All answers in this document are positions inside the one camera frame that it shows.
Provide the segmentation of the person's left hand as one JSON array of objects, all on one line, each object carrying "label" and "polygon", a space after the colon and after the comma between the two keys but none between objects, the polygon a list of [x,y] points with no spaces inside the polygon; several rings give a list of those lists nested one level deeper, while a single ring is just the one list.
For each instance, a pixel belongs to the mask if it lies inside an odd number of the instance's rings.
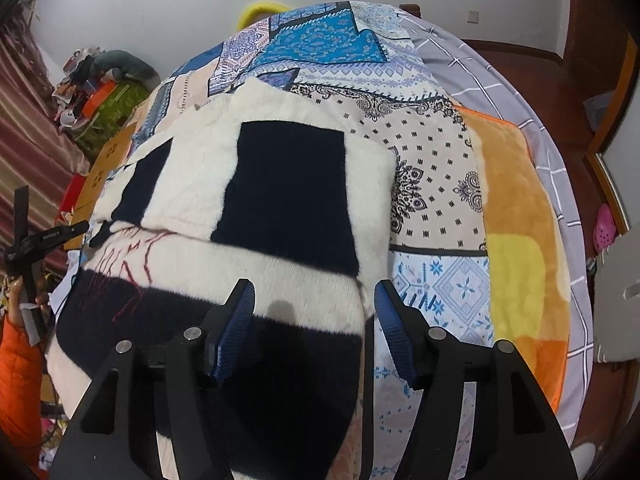
[{"label": "person's left hand", "polygon": [[[40,276],[35,280],[37,297],[35,304],[42,311],[44,318],[50,315],[49,294],[46,291],[47,282]],[[25,330],[22,305],[26,304],[23,294],[23,279],[12,278],[9,282],[8,315],[9,322],[19,330]]]}]

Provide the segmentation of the orange left sleeve forearm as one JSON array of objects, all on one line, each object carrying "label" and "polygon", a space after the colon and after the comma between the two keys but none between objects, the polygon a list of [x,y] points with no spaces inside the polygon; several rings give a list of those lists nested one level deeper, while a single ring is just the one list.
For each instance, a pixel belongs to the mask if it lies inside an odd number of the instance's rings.
[{"label": "orange left sleeve forearm", "polygon": [[38,479],[47,479],[47,471],[39,466],[43,357],[38,347],[29,344],[25,331],[7,315],[2,325],[0,365],[1,429],[17,457]]}]

